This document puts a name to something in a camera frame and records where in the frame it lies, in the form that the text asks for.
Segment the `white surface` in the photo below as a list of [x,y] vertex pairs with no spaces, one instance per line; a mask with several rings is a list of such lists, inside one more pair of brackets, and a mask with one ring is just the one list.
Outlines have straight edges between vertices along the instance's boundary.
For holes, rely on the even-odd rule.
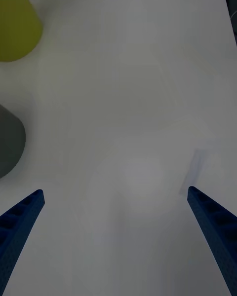
[[[4,295],[229,295],[179,193],[196,149],[237,137],[225,0],[32,2],[40,44],[0,64],[0,103],[27,130],[0,213],[37,188],[46,206]],[[211,182],[236,214],[236,189]]]

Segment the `gray object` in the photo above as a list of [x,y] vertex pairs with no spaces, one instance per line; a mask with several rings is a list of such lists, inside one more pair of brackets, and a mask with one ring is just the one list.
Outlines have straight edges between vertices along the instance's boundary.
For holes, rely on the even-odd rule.
[[0,178],[15,167],[25,142],[26,133],[22,122],[0,105]]

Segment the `yellow object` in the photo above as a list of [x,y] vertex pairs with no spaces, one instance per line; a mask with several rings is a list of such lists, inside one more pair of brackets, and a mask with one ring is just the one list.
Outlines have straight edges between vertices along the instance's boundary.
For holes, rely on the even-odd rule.
[[42,22],[29,0],[0,0],[0,61],[27,55],[42,31]]

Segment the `yellow cup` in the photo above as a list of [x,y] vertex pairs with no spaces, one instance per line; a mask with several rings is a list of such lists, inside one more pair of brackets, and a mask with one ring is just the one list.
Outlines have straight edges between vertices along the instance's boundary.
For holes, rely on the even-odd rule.
[[43,25],[29,0],[0,0],[0,61],[14,61],[31,52]]

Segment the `gray cup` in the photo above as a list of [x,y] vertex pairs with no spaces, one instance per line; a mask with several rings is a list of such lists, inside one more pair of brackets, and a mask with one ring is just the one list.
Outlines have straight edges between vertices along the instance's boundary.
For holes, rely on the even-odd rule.
[[26,143],[22,122],[0,105],[0,178],[19,161]]

